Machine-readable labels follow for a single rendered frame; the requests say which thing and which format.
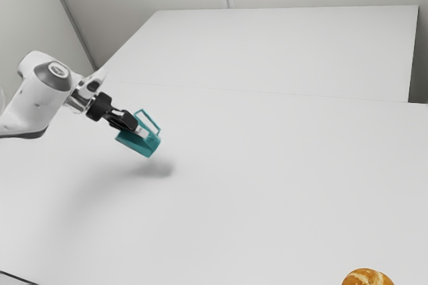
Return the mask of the orange bread roll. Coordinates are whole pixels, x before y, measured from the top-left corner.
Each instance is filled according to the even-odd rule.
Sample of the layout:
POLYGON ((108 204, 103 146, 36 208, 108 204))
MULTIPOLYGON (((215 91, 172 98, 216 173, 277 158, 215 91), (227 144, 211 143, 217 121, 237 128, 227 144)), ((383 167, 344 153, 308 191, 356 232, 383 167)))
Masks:
POLYGON ((348 273, 341 285, 395 285, 395 283, 382 272, 358 268, 348 273))

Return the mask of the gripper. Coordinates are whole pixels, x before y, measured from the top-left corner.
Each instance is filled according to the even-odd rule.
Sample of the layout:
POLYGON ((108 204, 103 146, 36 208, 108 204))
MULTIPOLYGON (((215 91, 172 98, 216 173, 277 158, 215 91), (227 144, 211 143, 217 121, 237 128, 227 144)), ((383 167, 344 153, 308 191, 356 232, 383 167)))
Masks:
POLYGON ((86 116, 98 122, 101 118, 108 121, 109 125, 118 129, 120 135, 139 136, 147 138, 148 131, 139 125, 137 118, 127 110, 117 110, 112 106, 112 97, 100 92, 86 111, 86 116))

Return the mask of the teal faceted mug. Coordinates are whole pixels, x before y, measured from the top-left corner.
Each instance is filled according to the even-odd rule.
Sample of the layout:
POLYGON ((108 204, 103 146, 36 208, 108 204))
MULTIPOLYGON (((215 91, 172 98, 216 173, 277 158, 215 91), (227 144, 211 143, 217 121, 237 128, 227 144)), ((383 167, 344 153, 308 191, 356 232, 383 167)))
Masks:
POLYGON ((117 137, 116 135, 115 140, 140 155, 150 158, 161 143, 159 136, 161 128, 144 109, 136 111, 133 115, 137 118, 139 125, 148 131, 148 137, 140 138, 139 136, 128 135, 117 137))

